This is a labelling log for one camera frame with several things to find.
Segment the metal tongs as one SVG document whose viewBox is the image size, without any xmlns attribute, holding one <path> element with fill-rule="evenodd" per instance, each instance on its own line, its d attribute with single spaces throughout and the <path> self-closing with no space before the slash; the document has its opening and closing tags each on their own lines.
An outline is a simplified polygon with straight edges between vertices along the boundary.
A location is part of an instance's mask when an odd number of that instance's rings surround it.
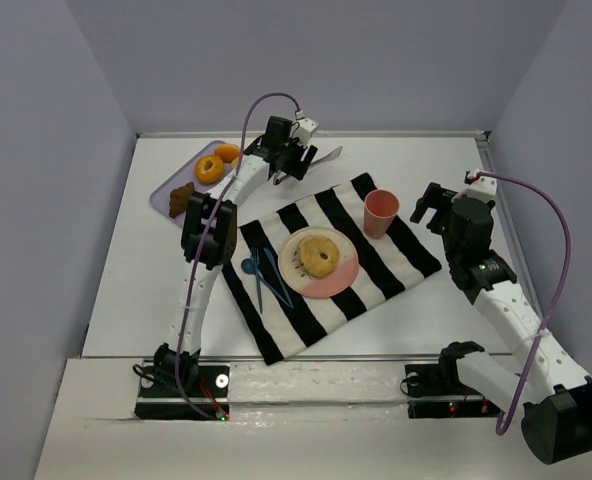
<svg viewBox="0 0 592 480">
<path fill-rule="evenodd" d="M 314 168 L 318 165 L 321 165 L 322 163 L 328 162 L 328 161 L 333 161 L 336 158 L 338 158 L 341 153 L 342 153 L 343 147 L 339 146 L 336 149 L 334 149 L 333 151 L 331 151 L 330 153 L 328 153 L 327 155 L 324 155 L 320 158 L 317 158 L 315 160 L 313 160 L 309 166 L 309 168 Z M 273 177 L 272 177 L 272 184 L 273 185 L 279 185 L 282 182 L 284 182 L 285 180 L 289 179 L 290 175 L 287 173 L 281 173 L 281 172 L 277 172 Z"/>
</svg>

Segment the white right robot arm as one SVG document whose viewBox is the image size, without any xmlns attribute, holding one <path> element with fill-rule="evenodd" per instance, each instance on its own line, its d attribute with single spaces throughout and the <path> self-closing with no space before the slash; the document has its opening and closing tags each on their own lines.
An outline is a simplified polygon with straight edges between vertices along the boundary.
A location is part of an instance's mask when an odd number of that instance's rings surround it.
<svg viewBox="0 0 592 480">
<path fill-rule="evenodd" d="M 414 399 L 482 395 L 500 410 L 498 434 L 519 422 L 532 454 L 551 465 L 592 451 L 592 375 L 543 326 L 515 272 L 492 249 L 496 192 L 492 178 L 473 178 L 460 192 L 430 183 L 410 220 L 434 212 L 427 227 L 442 239 L 452 281 L 523 370 L 502 367 L 473 341 L 453 342 L 436 362 L 408 367 L 401 389 Z"/>
</svg>

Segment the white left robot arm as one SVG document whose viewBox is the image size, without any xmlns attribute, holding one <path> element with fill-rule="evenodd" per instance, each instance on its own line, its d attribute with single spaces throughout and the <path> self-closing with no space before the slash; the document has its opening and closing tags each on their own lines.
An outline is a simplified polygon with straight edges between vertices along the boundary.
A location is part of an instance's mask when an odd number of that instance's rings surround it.
<svg viewBox="0 0 592 480">
<path fill-rule="evenodd" d="M 169 339 L 155 352 L 153 376 L 188 393 L 198 377 L 201 331 L 211 291 L 237 243 L 237 208 L 261 185 L 280 174 L 301 180 L 317 148 L 310 144 L 319 123 L 298 112 L 289 120 L 272 116 L 265 132 L 241 149 L 236 167 L 214 188 L 189 198 L 181 248 L 190 267 L 187 297 Z"/>
</svg>

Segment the plain bagel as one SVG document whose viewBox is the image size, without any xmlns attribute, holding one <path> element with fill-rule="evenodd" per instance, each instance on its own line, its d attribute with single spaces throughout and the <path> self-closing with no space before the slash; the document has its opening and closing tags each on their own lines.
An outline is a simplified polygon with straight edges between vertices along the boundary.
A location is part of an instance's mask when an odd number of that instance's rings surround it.
<svg viewBox="0 0 592 480">
<path fill-rule="evenodd" d="M 297 246 L 299 262 L 314 278 L 323 278 L 336 270 L 340 252 L 334 241 L 322 235 L 305 236 Z"/>
</svg>

